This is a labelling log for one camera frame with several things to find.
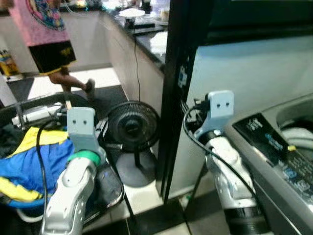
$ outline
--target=floor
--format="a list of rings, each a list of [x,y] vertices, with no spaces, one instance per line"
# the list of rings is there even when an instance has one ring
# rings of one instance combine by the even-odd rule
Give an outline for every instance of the floor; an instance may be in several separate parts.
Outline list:
[[[98,117],[103,118],[105,112],[117,103],[126,101],[125,94],[121,89],[120,82],[113,68],[96,69],[88,71],[73,72],[71,75],[86,83],[89,78],[93,78],[96,83],[95,96],[93,102],[96,110],[99,111]],[[61,92],[60,85],[54,85],[46,76],[36,77],[35,79],[24,79],[19,82],[12,82],[9,85],[18,101],[32,99],[39,96]],[[83,91],[77,88],[73,92],[85,96]],[[189,235],[189,231],[184,218],[182,209],[178,201],[169,205],[163,205],[162,199],[158,196],[155,187],[156,182],[142,188],[131,188],[125,186],[134,214],[138,219],[140,227],[147,234],[158,235]],[[129,212],[125,202],[111,210],[110,213],[101,217],[91,225],[84,228],[86,234],[102,234],[115,228],[115,234],[129,234],[128,221]]]

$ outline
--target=black cable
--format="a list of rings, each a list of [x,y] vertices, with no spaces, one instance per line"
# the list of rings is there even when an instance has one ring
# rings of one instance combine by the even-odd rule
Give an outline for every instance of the black cable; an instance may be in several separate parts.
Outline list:
[[[197,108],[197,105],[190,108],[183,119],[183,128],[185,133],[187,134],[187,136],[195,143],[197,144],[200,148],[202,148],[205,152],[213,155],[214,157],[216,157],[219,161],[221,161],[225,166],[227,166],[227,168],[229,168],[242,182],[243,184],[246,186],[246,188],[249,190],[249,192],[252,194],[252,196],[255,198],[255,200],[257,202],[258,201],[258,197],[255,194],[254,190],[250,187],[250,185],[243,179],[243,177],[241,177],[241,175],[230,165],[228,164],[223,158],[221,158],[218,154],[214,153],[212,150],[210,150],[209,148],[207,148],[206,146],[204,146],[201,142],[199,142],[193,135],[190,134],[189,130],[187,129],[187,117],[190,115],[191,111],[195,110]]]
[[[48,192],[47,192],[47,181],[46,181],[46,177],[45,177],[45,165],[44,165],[44,160],[43,160],[43,157],[41,155],[41,152],[40,152],[40,135],[42,133],[42,131],[44,130],[44,128],[50,124],[51,122],[53,122],[54,119],[52,120],[49,120],[47,122],[45,122],[38,130],[38,133],[37,133],[37,139],[36,139],[36,150],[37,150],[37,154],[38,154],[38,159],[39,159],[39,163],[40,163],[40,169],[41,169],[41,174],[42,174],[42,177],[43,177],[43,186],[44,186],[44,214],[43,214],[43,220],[42,220],[42,225],[41,225],[41,228],[43,226],[43,221],[44,221],[44,218],[45,218],[45,211],[47,209],[47,201],[48,201]]]
[[[140,81],[139,81],[139,75],[138,75],[138,59],[137,59],[137,54],[136,54],[136,37],[134,36],[134,43],[135,43],[135,46],[134,46],[134,53],[135,53],[135,59],[136,59],[136,74],[137,74],[137,81],[138,81],[138,88],[139,88],[139,91],[138,91],[138,100],[140,101]]]

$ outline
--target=blue cloth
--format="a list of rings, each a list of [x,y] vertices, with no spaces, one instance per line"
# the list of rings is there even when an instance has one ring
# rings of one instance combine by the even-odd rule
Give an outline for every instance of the blue cloth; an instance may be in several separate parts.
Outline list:
[[[41,155],[45,165],[48,193],[54,193],[55,184],[65,169],[67,159],[74,153],[72,141],[67,139],[62,144],[41,146]],[[15,154],[11,158],[0,159],[0,176],[15,185],[22,185],[28,190],[44,193],[43,178],[36,147]]]

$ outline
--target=person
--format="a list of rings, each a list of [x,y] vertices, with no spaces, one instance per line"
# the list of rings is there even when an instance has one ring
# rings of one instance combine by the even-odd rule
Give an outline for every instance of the person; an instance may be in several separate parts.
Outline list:
[[[0,0],[0,7],[8,8],[20,30],[40,74],[47,75],[63,91],[78,87],[93,99],[93,79],[86,84],[69,75],[68,65],[76,60],[75,53],[59,7],[61,0]]]

